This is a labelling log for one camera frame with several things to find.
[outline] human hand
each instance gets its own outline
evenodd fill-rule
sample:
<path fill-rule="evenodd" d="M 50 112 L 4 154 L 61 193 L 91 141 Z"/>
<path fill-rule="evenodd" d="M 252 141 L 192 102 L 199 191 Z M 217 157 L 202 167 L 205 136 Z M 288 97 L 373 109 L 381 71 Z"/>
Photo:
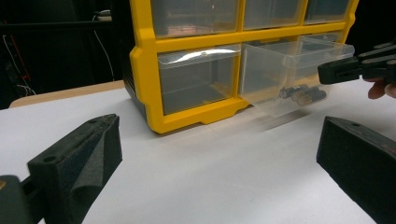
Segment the human hand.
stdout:
<path fill-rule="evenodd" d="M 372 78 L 365 79 L 368 82 L 374 82 L 373 87 L 369 90 L 369 99 L 378 99 L 383 95 L 388 95 L 392 98 L 396 98 L 396 83 L 387 83 L 384 78 Z"/>

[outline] white table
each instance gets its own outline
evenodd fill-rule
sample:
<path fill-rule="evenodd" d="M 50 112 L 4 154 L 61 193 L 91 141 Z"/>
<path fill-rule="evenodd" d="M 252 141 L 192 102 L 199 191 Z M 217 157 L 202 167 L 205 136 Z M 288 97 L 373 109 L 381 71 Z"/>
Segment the white table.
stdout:
<path fill-rule="evenodd" d="M 230 119 L 158 135 L 125 89 L 0 111 L 0 175 L 88 119 L 120 116 L 123 162 L 92 205 L 94 223 L 374 223 L 316 163 L 326 115 L 396 139 L 396 100 L 371 84 L 334 85 L 329 99 L 283 117 L 255 107 Z"/>

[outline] yellow frame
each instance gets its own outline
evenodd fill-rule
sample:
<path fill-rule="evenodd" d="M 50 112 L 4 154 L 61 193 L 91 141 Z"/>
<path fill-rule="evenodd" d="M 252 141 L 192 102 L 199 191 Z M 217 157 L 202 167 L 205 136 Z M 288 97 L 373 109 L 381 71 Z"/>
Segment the yellow frame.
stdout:
<path fill-rule="evenodd" d="M 282 37 L 340 32 L 345 43 L 350 27 L 355 21 L 359 0 L 351 0 L 343 21 L 304 25 L 308 0 L 303 0 L 297 25 L 281 28 L 244 31 L 246 0 L 239 0 L 236 32 L 216 35 L 200 35 L 182 38 L 156 39 L 151 17 L 150 0 L 130 0 L 134 23 L 135 47 L 130 53 L 136 98 L 145 106 L 148 126 L 156 133 L 166 133 L 193 123 L 211 123 L 233 116 L 249 105 L 238 96 L 239 66 L 237 60 L 233 77 L 232 97 L 208 105 L 197 106 L 171 115 L 163 114 L 161 84 L 157 54 L 182 49 L 210 48 L 218 45 L 240 44 L 252 40 L 269 41 Z"/>

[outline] yellow storage organizer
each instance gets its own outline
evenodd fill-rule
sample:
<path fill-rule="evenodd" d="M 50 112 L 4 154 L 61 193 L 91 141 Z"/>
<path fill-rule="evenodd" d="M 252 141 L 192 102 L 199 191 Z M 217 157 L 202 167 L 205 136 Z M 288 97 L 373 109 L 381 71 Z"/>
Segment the yellow storage organizer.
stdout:
<path fill-rule="evenodd" d="M 242 51 L 302 35 L 345 43 L 358 0 L 130 0 L 135 47 L 126 88 L 148 126 L 166 133 L 233 116 Z"/>

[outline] dark background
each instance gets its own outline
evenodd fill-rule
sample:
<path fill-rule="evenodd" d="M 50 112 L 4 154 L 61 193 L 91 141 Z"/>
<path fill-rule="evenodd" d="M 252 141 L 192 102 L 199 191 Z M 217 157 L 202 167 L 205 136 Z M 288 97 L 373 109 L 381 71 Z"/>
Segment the dark background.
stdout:
<path fill-rule="evenodd" d="M 122 73 L 130 73 L 128 54 L 134 45 L 128 0 L 0 0 L 0 22 L 8 24 L 91 21 L 94 12 L 105 9 L 112 10 L 114 29 L 97 30 L 97 34 L 114 77 L 93 30 L 18 33 L 13 38 L 24 62 L 16 60 L 20 74 L 0 39 L 0 109 L 33 94 L 16 85 L 28 84 L 35 93 L 44 93 L 120 80 Z M 346 40 L 355 46 L 356 54 L 396 37 L 392 25 L 396 14 L 390 1 L 360 0 L 356 18 Z M 18 57 L 9 35 L 6 39 Z"/>

